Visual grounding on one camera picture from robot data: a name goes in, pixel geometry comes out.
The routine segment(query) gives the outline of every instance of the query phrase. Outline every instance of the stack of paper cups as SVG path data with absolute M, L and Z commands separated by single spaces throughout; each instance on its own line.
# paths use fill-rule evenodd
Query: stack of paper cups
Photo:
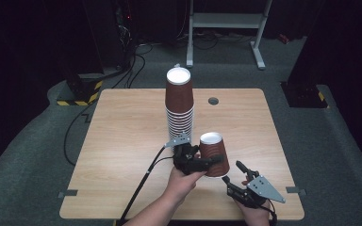
M 193 92 L 190 72 L 185 68 L 172 68 L 167 72 L 166 113 L 170 139 L 181 133 L 192 138 Z

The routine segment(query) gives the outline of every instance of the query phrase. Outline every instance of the fingers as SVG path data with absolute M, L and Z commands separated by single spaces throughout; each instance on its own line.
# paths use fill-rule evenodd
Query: fingers
M 198 181 L 201 177 L 203 177 L 206 174 L 206 171 L 201 171 L 201 172 L 193 172 L 190 175 L 188 175 L 188 177 L 193 180 L 193 181 Z
M 246 176 L 246 181 L 243 181 L 242 184 L 247 186 L 249 183 L 249 177 Z

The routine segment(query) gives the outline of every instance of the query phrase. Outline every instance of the round hole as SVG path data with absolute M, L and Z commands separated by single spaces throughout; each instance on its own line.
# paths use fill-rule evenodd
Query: round hole
M 219 99 L 215 98 L 215 97 L 210 97 L 208 99 L 208 103 L 211 104 L 211 105 L 216 105 L 219 103 Z

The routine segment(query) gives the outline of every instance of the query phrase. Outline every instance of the wooden table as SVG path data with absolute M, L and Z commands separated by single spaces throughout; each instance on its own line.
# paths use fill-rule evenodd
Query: wooden table
M 145 171 L 169 141 L 164 105 L 165 89 L 106 89 L 95 109 L 78 157 L 69 190 L 60 209 L 63 218 L 120 218 Z M 192 145 L 200 135 L 222 134 L 231 169 L 231 182 L 240 185 L 244 174 L 237 160 L 258 170 L 287 200 L 273 202 L 279 219 L 301 219 L 304 210 L 264 93 L 260 89 L 194 89 Z M 208 102 L 219 100 L 217 105 Z M 172 156 L 170 148 L 161 157 Z M 173 167 L 171 159 L 158 163 L 127 218 L 161 195 Z M 226 195 L 221 179 L 203 177 L 179 207 L 173 219 L 242 219 Z

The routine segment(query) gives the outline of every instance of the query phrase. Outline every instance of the paper cup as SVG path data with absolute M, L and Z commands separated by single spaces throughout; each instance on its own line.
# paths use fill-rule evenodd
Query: paper cup
M 192 110 L 192 81 L 187 69 L 172 68 L 167 72 L 165 104 L 174 114 L 184 114 Z
M 211 166 L 205 176 L 221 178 L 228 173 L 230 166 L 221 134 L 210 132 L 201 135 L 199 149 L 202 158 L 210 158 L 217 154 L 222 154 L 223 156 L 223 161 Z

